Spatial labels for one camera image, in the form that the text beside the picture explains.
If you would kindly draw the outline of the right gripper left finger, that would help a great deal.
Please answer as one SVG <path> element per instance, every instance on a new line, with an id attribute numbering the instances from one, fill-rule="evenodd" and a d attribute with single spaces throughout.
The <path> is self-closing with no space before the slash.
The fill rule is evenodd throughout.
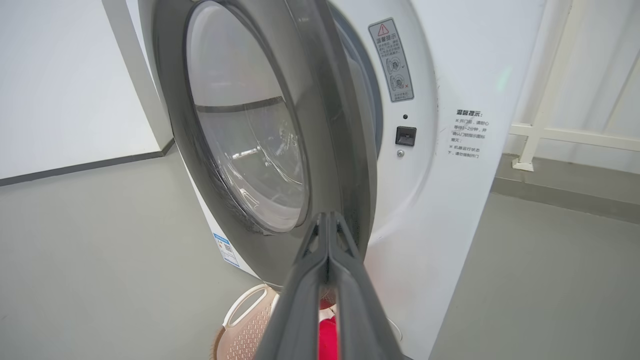
<path id="1" fill-rule="evenodd" d="M 328 225 L 327 213 L 311 222 L 254 355 L 256 360 L 318 358 L 320 292 L 329 281 Z"/>

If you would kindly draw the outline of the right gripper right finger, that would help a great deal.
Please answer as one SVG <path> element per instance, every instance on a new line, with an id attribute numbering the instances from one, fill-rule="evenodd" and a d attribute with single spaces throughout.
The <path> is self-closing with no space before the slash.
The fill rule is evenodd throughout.
<path id="1" fill-rule="evenodd" d="M 404 360 L 344 217 L 329 214 L 329 284 L 336 290 L 341 360 Z"/>

